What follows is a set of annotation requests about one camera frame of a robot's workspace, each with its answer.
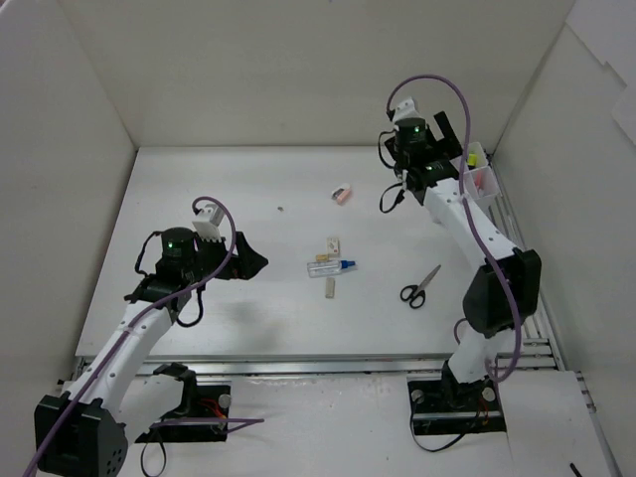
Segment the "yellow cap black highlighter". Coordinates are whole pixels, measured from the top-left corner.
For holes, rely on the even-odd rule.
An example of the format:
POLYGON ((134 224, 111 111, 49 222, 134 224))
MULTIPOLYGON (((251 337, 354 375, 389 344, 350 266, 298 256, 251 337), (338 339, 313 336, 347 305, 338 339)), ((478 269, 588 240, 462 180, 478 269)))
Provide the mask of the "yellow cap black highlighter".
POLYGON ((476 154, 470 153, 467 158, 467 165, 469 168, 475 168, 477 165, 478 156, 476 154))

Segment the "red pen with clear cap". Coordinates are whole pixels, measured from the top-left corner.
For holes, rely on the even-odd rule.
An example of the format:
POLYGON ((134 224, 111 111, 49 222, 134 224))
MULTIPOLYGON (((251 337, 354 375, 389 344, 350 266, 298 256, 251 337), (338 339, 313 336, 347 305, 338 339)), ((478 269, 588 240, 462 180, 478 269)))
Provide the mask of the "red pen with clear cap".
POLYGON ((484 174, 484 171, 480 171, 475 176, 475 187, 480 197, 483 197, 485 195, 484 174))

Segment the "clear glue bottle blue cap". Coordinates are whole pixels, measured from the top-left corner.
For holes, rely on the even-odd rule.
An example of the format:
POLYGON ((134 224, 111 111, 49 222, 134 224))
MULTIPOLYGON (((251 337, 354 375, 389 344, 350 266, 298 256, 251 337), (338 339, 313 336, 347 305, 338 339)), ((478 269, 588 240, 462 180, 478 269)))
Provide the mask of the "clear glue bottle blue cap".
POLYGON ((307 264, 307 272, 310 278, 320 278, 340 275, 345 270, 355 268, 354 260, 333 259, 326 261, 314 261, 307 264))

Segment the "black handled scissors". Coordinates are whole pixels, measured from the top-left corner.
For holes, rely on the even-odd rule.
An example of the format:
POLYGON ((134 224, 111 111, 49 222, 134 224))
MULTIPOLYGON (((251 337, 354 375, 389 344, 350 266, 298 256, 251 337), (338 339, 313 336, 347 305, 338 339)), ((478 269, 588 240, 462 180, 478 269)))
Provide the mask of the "black handled scissors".
POLYGON ((426 301, 425 288, 432 281, 440 268, 441 265, 438 264, 419 284, 410 284, 405 286, 400 292, 400 300, 407 303, 411 309, 421 308, 426 301))

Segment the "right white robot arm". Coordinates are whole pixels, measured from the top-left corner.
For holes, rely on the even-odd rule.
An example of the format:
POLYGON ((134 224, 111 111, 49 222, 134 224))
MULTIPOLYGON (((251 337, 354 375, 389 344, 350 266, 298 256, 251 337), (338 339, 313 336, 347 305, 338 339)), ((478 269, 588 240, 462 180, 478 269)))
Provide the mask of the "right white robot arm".
POLYGON ((475 398, 473 383, 505 380, 495 368, 505 346, 512 347, 509 366, 516 367, 524 321, 538 305, 542 262, 534 250, 523 250, 506 238, 472 197, 467 149, 444 112, 434 116, 440 139, 411 105, 389 110, 388 118, 393 129, 379 149, 391 154, 390 167, 401 192, 412 193, 445 227, 474 272, 462 300, 468 328, 439 386, 442 402, 461 409, 475 398))

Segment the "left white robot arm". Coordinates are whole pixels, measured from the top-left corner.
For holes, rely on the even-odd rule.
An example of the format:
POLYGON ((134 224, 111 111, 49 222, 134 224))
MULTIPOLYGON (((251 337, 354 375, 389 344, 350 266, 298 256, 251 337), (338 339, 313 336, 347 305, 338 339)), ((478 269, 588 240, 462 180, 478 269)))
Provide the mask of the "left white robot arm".
POLYGON ((163 416, 184 417, 198 406, 195 372, 160 366, 141 397, 127 391, 155 344, 191 298, 200 299, 214 279, 249 280, 268 264, 241 232, 206 238, 187 228, 154 234, 162 254, 143 272, 119 325, 92 364, 58 397, 44 396, 34 412, 37 450, 25 470, 59 476, 115 476, 129 447, 163 416))

